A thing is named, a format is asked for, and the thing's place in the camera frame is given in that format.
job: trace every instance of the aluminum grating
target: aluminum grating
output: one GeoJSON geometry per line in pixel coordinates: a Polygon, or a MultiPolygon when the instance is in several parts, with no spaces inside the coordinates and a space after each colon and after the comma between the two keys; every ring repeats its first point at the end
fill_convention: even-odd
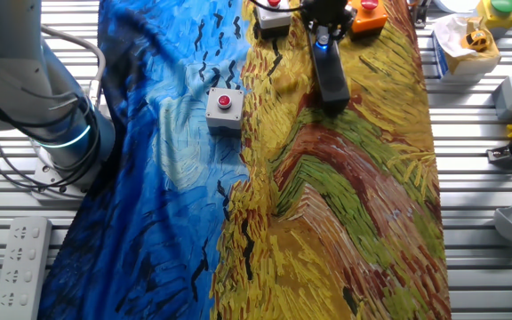
{"type": "MultiPolygon", "coordinates": [[[[43,0],[42,21],[96,43],[98,5],[98,1],[43,0]]],[[[485,157],[486,149],[507,143],[505,125],[497,120],[491,93],[505,76],[512,75],[512,30],[498,42],[499,66],[479,84],[440,84],[430,35],[432,19],[442,15],[430,8],[427,27],[418,30],[418,43],[436,144],[453,319],[512,320],[512,248],[503,246],[491,224],[494,209],[512,203],[512,172],[489,165],[485,157]]],[[[74,44],[46,38],[76,79],[88,84],[96,72],[94,56],[74,44]]],[[[0,137],[13,163],[33,174],[36,155],[27,138],[16,131],[0,132],[0,137]]],[[[0,165],[9,170],[1,158],[0,165]]],[[[0,199],[2,196],[6,201],[0,201],[0,269],[11,220],[28,215],[52,221],[50,268],[77,203],[43,207],[27,190],[14,187],[0,175],[0,199]]]]}

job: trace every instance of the yellow wheat field pattern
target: yellow wheat field pattern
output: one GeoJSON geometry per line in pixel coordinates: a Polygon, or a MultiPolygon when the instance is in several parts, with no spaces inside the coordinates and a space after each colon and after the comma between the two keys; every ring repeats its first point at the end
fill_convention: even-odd
{"type": "Polygon", "coordinates": [[[451,317],[420,53],[406,2],[384,5],[378,38],[340,42],[351,101],[327,117],[300,16],[257,39],[244,1],[250,179],[230,192],[212,319],[451,317]]]}

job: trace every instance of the green button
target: green button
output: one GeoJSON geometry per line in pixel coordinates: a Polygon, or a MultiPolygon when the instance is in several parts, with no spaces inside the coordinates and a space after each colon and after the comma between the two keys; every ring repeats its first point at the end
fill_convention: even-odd
{"type": "Polygon", "coordinates": [[[493,8],[499,12],[511,13],[512,12],[512,0],[491,0],[493,8]]]}

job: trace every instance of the red button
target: red button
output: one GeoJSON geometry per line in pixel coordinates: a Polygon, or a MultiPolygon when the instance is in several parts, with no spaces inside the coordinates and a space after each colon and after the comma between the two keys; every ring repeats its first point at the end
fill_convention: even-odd
{"type": "Polygon", "coordinates": [[[276,8],[278,5],[280,5],[280,0],[268,0],[268,4],[269,4],[271,7],[276,8]]]}
{"type": "Polygon", "coordinates": [[[232,101],[230,100],[230,97],[226,94],[223,94],[219,97],[219,108],[230,108],[231,102],[232,101]]]}
{"type": "Polygon", "coordinates": [[[361,0],[361,5],[365,10],[374,10],[379,6],[379,0],[361,0]]]}

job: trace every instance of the power strip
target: power strip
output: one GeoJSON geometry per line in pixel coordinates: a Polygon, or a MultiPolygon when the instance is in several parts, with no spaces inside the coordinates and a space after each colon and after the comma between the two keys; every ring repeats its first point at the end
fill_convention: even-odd
{"type": "Polygon", "coordinates": [[[0,277],[0,320],[36,320],[52,224],[41,217],[11,223],[0,277]]]}

